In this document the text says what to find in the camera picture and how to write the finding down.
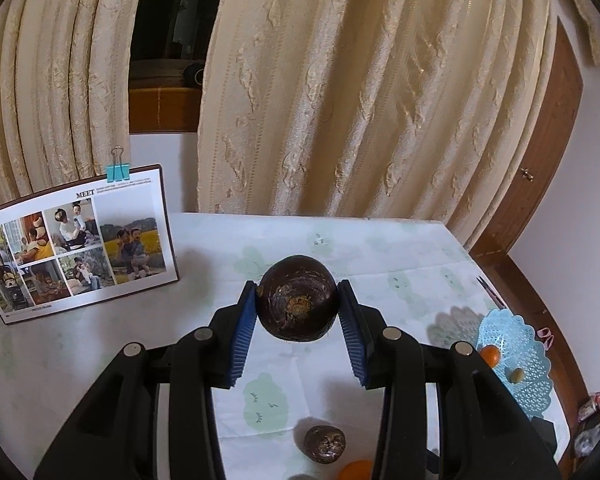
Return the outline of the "orange tangerine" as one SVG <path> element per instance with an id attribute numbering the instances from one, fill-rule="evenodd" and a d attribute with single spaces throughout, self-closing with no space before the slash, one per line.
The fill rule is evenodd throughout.
<path id="1" fill-rule="evenodd" d="M 502 352 L 495 344 L 487 344 L 483 346 L 480 351 L 480 356 L 484 359 L 484 362 L 491 368 L 498 366 L 501 362 Z"/>
<path id="2" fill-rule="evenodd" d="M 343 466 L 338 472 L 337 480 L 370 480 L 372 478 L 373 462 L 371 460 L 355 460 Z"/>

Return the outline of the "large dark passion fruit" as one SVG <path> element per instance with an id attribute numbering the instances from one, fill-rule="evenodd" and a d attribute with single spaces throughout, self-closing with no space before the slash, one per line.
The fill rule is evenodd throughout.
<path id="1" fill-rule="evenodd" d="M 272 336 L 292 342 L 322 338 L 339 309 L 337 285 L 318 260 L 294 255 L 273 264 L 257 287 L 256 312 Z"/>

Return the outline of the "small dark passion fruit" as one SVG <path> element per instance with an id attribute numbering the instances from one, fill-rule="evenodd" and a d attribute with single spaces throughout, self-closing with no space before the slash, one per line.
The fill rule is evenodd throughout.
<path id="1" fill-rule="evenodd" d="M 302 451 L 318 464 L 332 464 L 340 459 L 347 447 L 346 435 L 337 427 L 317 425 L 303 437 Z"/>

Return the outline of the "small green-brown fruit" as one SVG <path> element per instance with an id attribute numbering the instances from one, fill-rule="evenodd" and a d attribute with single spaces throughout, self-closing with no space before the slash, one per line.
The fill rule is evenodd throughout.
<path id="1" fill-rule="evenodd" d="M 508 376 L 512 384 L 519 384 L 524 380 L 524 370 L 520 367 L 515 368 Z"/>

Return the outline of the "light blue lattice fruit basket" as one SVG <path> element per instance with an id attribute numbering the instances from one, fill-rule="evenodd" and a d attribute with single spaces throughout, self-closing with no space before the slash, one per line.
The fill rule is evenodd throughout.
<path id="1" fill-rule="evenodd" d="M 502 352 L 500 364 L 492 368 L 495 375 L 524 414 L 542 418 L 550 407 L 554 385 L 550 379 L 550 360 L 543 345 L 535 339 L 534 329 L 509 310 L 492 310 L 479 326 L 478 351 L 487 344 L 495 344 Z M 524 380 L 512 384 L 508 376 L 517 367 L 524 370 Z"/>

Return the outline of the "brown wooden door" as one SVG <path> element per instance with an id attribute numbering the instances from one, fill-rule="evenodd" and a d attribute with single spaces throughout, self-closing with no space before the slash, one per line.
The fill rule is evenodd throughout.
<path id="1" fill-rule="evenodd" d="M 478 263 L 493 264 L 505 257 L 538 209 L 565 154 L 582 91 L 577 58 L 564 25 L 558 23 L 554 61 L 527 151 L 498 210 L 471 248 Z M 521 168 L 527 168 L 534 180 L 526 180 Z"/>

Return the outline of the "pink slippers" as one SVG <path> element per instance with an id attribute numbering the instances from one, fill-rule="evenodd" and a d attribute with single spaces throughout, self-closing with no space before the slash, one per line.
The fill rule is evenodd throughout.
<path id="1" fill-rule="evenodd" d="M 549 327 L 542 327 L 536 331 L 536 336 L 542 342 L 545 351 L 550 350 L 554 344 L 555 336 Z"/>

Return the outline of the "photo calendar stand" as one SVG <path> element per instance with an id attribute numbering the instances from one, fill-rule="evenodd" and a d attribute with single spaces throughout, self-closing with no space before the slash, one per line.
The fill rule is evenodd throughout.
<path id="1" fill-rule="evenodd" d="M 21 323 L 178 280 L 158 165 L 110 168 L 0 207 L 0 319 Z"/>

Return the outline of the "white patterned tablecloth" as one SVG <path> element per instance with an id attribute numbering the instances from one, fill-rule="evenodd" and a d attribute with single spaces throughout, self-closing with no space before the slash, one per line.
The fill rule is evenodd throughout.
<path id="1" fill-rule="evenodd" d="M 0 443 L 24 474 L 125 344 L 172 344 L 285 257 L 320 260 L 389 324 L 433 346 L 476 341 L 500 303 L 486 274 L 437 223 L 176 214 L 171 233 L 175 283 L 131 283 L 106 268 L 108 252 L 99 247 L 85 252 L 98 289 L 73 256 L 61 257 L 45 263 L 45 282 L 27 273 L 27 290 L 41 300 L 23 322 L 0 315 Z M 313 344 L 257 328 L 244 374 L 214 400 L 232 479 L 335 477 L 337 465 L 314 464 L 300 451 L 314 424 L 344 431 L 345 463 L 376 451 L 382 394 L 354 378 L 339 327 Z"/>

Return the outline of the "teal binder clip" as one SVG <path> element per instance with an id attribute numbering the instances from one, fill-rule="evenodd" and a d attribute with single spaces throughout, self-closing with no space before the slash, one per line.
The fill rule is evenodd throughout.
<path id="1" fill-rule="evenodd" d="M 121 145 L 116 145 L 111 151 L 111 164 L 105 169 L 106 179 L 108 183 L 117 183 L 129 181 L 131 177 L 131 166 L 128 162 L 123 161 L 124 148 Z"/>

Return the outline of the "metal door knob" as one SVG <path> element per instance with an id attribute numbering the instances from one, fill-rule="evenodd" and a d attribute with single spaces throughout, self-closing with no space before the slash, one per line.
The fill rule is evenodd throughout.
<path id="1" fill-rule="evenodd" d="M 527 168 L 521 168 L 520 173 L 526 180 L 534 180 L 534 175 Z"/>

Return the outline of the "beige curtain right panel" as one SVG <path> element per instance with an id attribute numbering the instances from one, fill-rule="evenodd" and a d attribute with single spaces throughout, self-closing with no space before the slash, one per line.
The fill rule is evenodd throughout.
<path id="1" fill-rule="evenodd" d="M 528 148 L 552 0 L 221 0 L 198 208 L 436 220 L 471 246 Z"/>

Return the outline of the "beige curtain panel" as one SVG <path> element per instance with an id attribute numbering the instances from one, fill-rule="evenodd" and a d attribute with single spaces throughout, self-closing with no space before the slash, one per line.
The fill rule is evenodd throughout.
<path id="1" fill-rule="evenodd" d="M 528 148 L 552 0 L 221 0 L 198 208 L 436 220 L 471 246 Z"/>
<path id="2" fill-rule="evenodd" d="M 0 4 L 0 206 L 101 176 L 129 147 L 138 0 Z"/>

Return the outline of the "beige curtain left panel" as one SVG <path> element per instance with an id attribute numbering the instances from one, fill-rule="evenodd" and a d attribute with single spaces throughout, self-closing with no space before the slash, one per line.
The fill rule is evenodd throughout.
<path id="1" fill-rule="evenodd" d="M 129 147 L 138 0 L 0 4 L 0 206 L 101 176 Z"/>

